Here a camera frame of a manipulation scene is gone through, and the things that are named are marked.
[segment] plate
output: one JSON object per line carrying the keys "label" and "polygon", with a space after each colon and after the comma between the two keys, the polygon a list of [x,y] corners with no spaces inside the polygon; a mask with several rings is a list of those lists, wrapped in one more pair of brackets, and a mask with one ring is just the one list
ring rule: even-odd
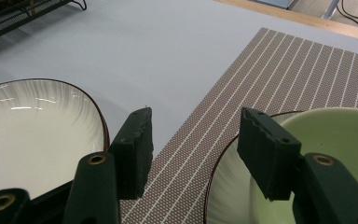
{"label": "plate", "polygon": [[[320,152],[336,157],[358,180],[358,109],[313,109],[281,125],[302,143],[301,154]],[[216,164],[206,194],[205,222],[295,224],[292,199],[265,200],[236,153],[237,144],[233,141]]]}
{"label": "plate", "polygon": [[98,106],[76,86],[50,79],[0,84],[0,189],[38,197],[72,180],[83,156],[108,145]]}

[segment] dish rack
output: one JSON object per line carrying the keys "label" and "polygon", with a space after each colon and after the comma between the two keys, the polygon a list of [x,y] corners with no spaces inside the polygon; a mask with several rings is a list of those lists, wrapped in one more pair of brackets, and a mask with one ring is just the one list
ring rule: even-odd
{"label": "dish rack", "polygon": [[0,0],[0,36],[70,2],[86,10],[86,0],[82,1],[83,4],[75,0]]}

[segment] black wire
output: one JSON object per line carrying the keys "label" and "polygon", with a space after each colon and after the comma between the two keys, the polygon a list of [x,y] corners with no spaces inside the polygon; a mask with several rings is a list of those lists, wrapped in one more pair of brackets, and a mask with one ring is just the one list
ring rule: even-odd
{"label": "black wire", "polygon": [[336,8],[337,8],[339,14],[341,14],[343,17],[345,17],[345,18],[347,18],[347,19],[349,19],[349,20],[351,20],[351,21],[354,21],[354,22],[356,22],[356,24],[358,24],[358,21],[356,21],[354,18],[351,18],[351,17],[349,17],[349,16],[347,16],[347,15],[344,15],[344,14],[339,10],[338,6],[336,6]]}
{"label": "black wire", "polygon": [[342,7],[342,10],[343,10],[347,15],[349,15],[349,16],[351,16],[351,17],[354,17],[355,19],[358,19],[357,16],[353,16],[351,13],[349,13],[349,12],[347,12],[347,11],[345,10],[344,0],[341,0],[341,7]]}

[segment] woven placemat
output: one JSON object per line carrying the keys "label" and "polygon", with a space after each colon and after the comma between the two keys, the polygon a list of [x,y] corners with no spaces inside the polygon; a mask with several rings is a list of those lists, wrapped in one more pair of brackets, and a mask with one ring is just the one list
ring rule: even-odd
{"label": "woven placemat", "polygon": [[270,115],[358,108],[358,54],[262,28],[153,161],[145,195],[123,223],[202,223],[208,180],[243,106]]}

